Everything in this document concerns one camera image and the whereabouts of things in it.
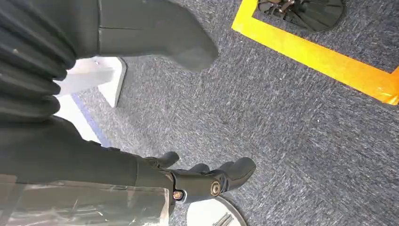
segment metal screw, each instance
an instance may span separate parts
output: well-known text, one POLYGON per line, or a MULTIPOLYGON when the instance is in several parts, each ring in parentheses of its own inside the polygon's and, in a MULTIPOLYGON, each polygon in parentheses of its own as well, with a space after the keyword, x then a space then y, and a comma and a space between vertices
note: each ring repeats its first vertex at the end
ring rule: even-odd
POLYGON ((174 191, 173 192, 173 198, 175 200, 181 200, 183 198, 183 192, 180 191, 174 191))
POLYGON ((211 195, 218 196, 220 194, 220 183, 219 181, 215 181, 211 185, 211 195))

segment carpet floor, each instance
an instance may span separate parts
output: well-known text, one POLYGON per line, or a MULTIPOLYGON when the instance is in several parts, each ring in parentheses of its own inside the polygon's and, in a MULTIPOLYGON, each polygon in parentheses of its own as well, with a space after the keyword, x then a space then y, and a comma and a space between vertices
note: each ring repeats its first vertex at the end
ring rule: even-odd
MULTIPOLYGON (((226 194, 249 226, 399 225, 399 108, 382 104, 233 31, 239 0, 176 0, 220 57, 191 73, 159 56, 125 58, 119 105, 96 89, 79 97, 110 143, 141 156, 179 153, 177 168, 252 157, 257 170, 226 194)), ((328 32, 296 32, 392 72, 399 65, 399 0, 347 0, 328 32)), ((170 225, 184 226, 187 206, 170 225)))

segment robotic hand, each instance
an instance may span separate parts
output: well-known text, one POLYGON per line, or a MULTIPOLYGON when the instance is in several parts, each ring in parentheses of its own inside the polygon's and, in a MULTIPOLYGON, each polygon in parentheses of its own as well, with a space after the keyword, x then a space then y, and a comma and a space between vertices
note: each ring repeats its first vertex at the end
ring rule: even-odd
MULTIPOLYGON (((60 88, 52 80, 63 80, 79 58, 161 54, 194 71, 213 63, 216 46, 183 7, 167 0, 2 0, 0 37, 0 178, 11 176, 17 185, 2 192, 9 196, 0 198, 0 225, 21 203, 27 185, 77 181, 163 188, 171 213, 176 201, 216 197, 253 174, 249 158, 212 171, 205 164, 169 170, 176 153, 142 158, 101 147, 52 116, 60 107, 53 97, 60 88)), ((56 197, 76 205, 69 196, 56 197)))

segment yellow tape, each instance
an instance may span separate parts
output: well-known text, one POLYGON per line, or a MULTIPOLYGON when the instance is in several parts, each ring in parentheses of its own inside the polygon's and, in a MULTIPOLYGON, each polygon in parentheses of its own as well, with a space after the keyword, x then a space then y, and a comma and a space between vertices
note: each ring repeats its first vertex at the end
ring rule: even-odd
POLYGON ((399 67, 392 73, 253 18, 257 0, 242 0, 232 29, 384 103, 399 102, 399 67))

